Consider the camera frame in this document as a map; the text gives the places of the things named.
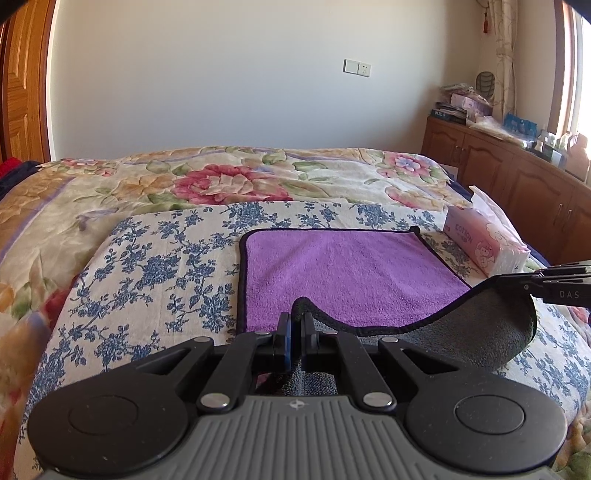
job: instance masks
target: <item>light switch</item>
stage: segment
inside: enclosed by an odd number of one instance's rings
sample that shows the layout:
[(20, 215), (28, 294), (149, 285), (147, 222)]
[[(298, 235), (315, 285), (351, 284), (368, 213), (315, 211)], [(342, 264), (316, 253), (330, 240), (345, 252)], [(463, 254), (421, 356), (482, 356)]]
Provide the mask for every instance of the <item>light switch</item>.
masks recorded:
[(368, 65), (367, 63), (360, 63), (359, 64), (358, 75), (361, 75), (363, 77), (369, 77), (370, 72), (371, 72), (371, 65)]
[(357, 74), (358, 70), (359, 70), (359, 62), (358, 61), (345, 60), (345, 66), (343, 68), (343, 72)]

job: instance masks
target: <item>metal screw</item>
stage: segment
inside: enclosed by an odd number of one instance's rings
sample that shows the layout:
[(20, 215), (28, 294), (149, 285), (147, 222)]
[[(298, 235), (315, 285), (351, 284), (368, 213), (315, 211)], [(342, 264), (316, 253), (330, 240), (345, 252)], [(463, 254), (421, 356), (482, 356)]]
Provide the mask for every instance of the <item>metal screw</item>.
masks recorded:
[(392, 397), (384, 392), (370, 392), (363, 397), (363, 403), (376, 408), (388, 407), (392, 405)]
[(230, 397), (223, 393), (208, 393), (201, 397), (201, 404), (208, 408), (224, 408), (230, 403)]

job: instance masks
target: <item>gray grip pad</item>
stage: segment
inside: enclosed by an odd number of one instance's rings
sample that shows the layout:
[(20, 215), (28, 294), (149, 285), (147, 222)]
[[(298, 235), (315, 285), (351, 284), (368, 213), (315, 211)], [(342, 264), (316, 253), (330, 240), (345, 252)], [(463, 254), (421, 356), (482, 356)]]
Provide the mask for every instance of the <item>gray grip pad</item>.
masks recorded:
[[(67, 480), (55, 471), (44, 480)], [(247, 397), (202, 417), (177, 449), (129, 480), (459, 480), (478, 477), (435, 463), (397, 421), (361, 412), (347, 397)], [(504, 480), (560, 480), (540, 468)]]

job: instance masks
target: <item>blue floral blanket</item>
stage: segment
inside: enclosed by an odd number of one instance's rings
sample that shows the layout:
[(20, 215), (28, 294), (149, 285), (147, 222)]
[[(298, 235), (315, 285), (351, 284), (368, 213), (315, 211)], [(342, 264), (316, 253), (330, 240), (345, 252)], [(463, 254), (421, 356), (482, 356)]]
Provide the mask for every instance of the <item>blue floral blanket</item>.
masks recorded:
[[(417, 225), (447, 265), (474, 286), (485, 276), (441, 231), (444, 221), (443, 212), (334, 202), (208, 205), (123, 220), (78, 278), (43, 354), (17, 447), (17, 478), (38, 474), (25, 425), (31, 408), (44, 395), (195, 336), (211, 336), (216, 344), (232, 338), (238, 242), (245, 232), (406, 230)], [(530, 258), (528, 268), (540, 267)], [(589, 390), (591, 349), (561, 310), (539, 300), (534, 303), (535, 339), (498, 374), (555, 399), (570, 422)]]

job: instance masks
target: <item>white wall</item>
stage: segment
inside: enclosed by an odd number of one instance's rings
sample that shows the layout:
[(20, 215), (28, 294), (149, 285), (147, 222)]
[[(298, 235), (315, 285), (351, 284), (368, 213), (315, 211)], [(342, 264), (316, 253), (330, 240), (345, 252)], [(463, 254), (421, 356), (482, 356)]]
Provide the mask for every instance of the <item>white wall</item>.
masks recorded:
[(517, 115), (548, 125), (556, 72), (556, 16), (553, 0), (519, 0), (515, 77)]
[[(437, 87), (473, 82), (474, 0), (61, 0), (56, 158), (197, 145), (418, 151)], [(345, 58), (370, 78), (342, 72)]]
[(480, 34), (480, 63), (478, 73), (492, 72), (496, 75), (499, 59), (496, 56), (496, 37), (489, 20), (488, 33)]

